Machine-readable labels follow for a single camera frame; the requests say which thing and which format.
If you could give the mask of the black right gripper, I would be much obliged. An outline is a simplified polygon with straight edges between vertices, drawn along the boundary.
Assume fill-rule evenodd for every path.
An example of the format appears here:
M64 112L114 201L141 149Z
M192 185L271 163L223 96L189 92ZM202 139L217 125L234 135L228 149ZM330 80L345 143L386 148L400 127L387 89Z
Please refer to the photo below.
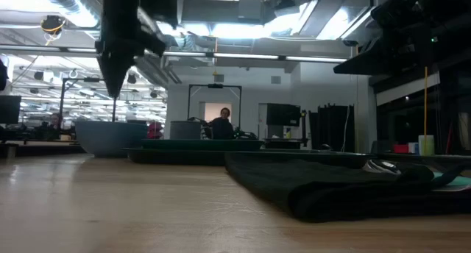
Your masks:
M428 67L433 63L431 23L424 0L386 0L371 16L381 36L358 46L350 60L336 65L335 74L376 75ZM374 63L353 60L375 60Z

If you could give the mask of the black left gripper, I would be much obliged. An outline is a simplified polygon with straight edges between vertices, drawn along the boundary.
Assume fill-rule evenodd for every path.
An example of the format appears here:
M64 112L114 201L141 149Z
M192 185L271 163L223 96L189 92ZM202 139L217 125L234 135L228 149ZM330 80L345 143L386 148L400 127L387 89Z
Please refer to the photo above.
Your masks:
M113 61L106 59L113 55L132 59L142 56L146 49L162 56L166 48L155 32L142 29L139 6L140 0L102 0L100 36L95 49L108 95L112 98L120 95L127 72L135 61L117 60L114 72Z

